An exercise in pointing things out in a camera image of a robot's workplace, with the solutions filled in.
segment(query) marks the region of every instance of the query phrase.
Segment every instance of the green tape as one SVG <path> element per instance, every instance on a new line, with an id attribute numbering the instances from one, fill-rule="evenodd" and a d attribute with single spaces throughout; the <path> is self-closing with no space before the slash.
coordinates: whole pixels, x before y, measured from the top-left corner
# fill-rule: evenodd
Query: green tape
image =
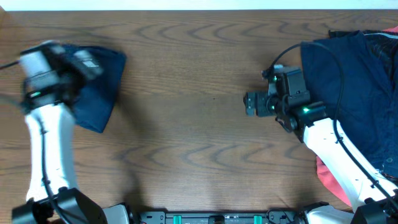
<path id="1" fill-rule="evenodd" d="M 254 224 L 262 224 L 262 216 L 255 215 L 254 216 Z"/>
<path id="2" fill-rule="evenodd" d="M 175 215 L 173 217 L 173 224 L 181 224 L 182 223 L 182 217 L 181 215 Z"/>

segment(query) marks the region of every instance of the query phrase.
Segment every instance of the green light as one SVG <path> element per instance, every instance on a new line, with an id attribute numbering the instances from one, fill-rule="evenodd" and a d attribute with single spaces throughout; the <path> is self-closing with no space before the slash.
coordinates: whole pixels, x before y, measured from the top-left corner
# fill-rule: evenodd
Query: green light
<path id="1" fill-rule="evenodd" d="M 41 94 L 41 92 L 35 92 L 30 94 L 30 97 L 35 97 L 35 96 L 39 96 Z"/>

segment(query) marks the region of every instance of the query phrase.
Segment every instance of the wooden table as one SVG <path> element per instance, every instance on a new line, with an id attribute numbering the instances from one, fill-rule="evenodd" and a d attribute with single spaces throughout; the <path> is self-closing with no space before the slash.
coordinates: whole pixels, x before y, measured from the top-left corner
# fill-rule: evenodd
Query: wooden table
<path id="1" fill-rule="evenodd" d="M 120 94 L 103 134 L 76 127 L 81 191 L 107 207 L 266 210 L 324 200 L 347 208 L 317 179 L 315 155 L 273 118 L 249 118 L 243 96 L 285 48 L 328 30 L 386 29 L 398 11 L 11 12 L 0 62 L 44 40 L 126 53 Z M 299 51 L 287 65 L 300 65 Z M 19 97 L 19 67 L 0 92 Z M 0 221 L 24 203 L 30 180 L 23 115 L 0 106 Z"/>

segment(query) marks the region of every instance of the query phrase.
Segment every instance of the white backdrop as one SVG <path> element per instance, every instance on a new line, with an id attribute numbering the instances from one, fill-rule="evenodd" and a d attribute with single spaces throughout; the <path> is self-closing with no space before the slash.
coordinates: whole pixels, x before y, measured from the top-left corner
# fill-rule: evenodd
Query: white backdrop
<path id="1" fill-rule="evenodd" d="M 0 0 L 6 11 L 398 9 L 398 0 Z"/>

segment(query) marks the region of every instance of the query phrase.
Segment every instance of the blue garment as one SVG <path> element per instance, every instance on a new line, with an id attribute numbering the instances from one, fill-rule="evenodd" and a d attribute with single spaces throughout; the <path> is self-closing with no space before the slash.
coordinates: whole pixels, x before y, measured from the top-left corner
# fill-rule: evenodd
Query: blue garment
<path id="1" fill-rule="evenodd" d="M 376 168 L 398 177 L 398 57 L 392 55 L 392 74 L 362 32 L 316 40 L 339 58 L 345 90 L 339 111 L 344 132 Z M 319 47 L 301 48 L 303 72 L 313 101 L 323 101 L 333 117 L 340 90 L 340 75 L 332 56 Z"/>
<path id="2" fill-rule="evenodd" d="M 87 50 L 104 69 L 98 78 L 89 81 L 73 104 L 76 123 L 83 128 L 102 133 L 116 101 L 126 56 L 103 47 L 64 45 L 68 54 Z"/>

